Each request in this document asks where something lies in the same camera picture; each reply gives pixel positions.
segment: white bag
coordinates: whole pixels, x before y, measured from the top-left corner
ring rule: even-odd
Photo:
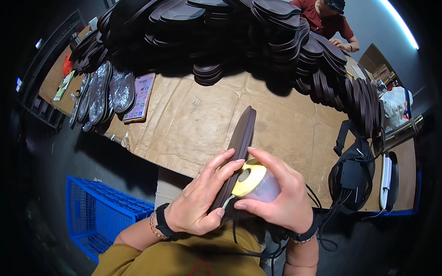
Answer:
[[[410,91],[410,107],[413,105],[413,96]],[[407,100],[405,98],[405,88],[393,87],[391,91],[387,91],[382,95],[381,100],[384,101],[385,110],[385,132],[399,127],[408,121],[406,114]]]

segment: tape roll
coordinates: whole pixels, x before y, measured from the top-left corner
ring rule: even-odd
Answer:
[[[278,180],[256,158],[248,160],[233,187],[232,194],[245,199],[259,200],[265,203],[274,201],[281,193]]]

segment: dark floor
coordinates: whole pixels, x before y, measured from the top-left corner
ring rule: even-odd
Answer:
[[[91,275],[95,263],[69,239],[66,176],[101,179],[112,188],[154,202],[157,168],[116,142],[97,133],[84,133],[79,125],[69,129],[68,120],[58,134],[51,133],[47,126],[30,116],[26,125],[27,145],[35,159],[36,194],[57,239],[57,251],[79,276]],[[406,231],[409,218],[360,222],[361,217],[334,216],[328,222],[324,237],[337,242],[339,249],[328,252],[320,247],[317,275],[387,275],[403,260],[409,246],[398,238]],[[281,275],[284,255],[276,263],[275,275]]]

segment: mustard yellow shirt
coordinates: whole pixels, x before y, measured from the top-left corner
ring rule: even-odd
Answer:
[[[115,244],[99,255],[99,263],[92,276],[265,276],[259,258],[223,255],[215,252],[261,252],[255,236],[243,228],[236,229],[233,240],[229,226],[204,236],[183,235],[179,240],[159,242],[143,252]]]

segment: white device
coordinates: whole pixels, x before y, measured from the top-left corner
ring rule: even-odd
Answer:
[[[390,184],[391,184],[391,170],[392,170],[391,159],[387,157],[385,154],[383,154],[381,190],[379,193],[379,203],[381,204],[382,210],[385,210],[385,208],[387,208],[388,191],[390,190]]]

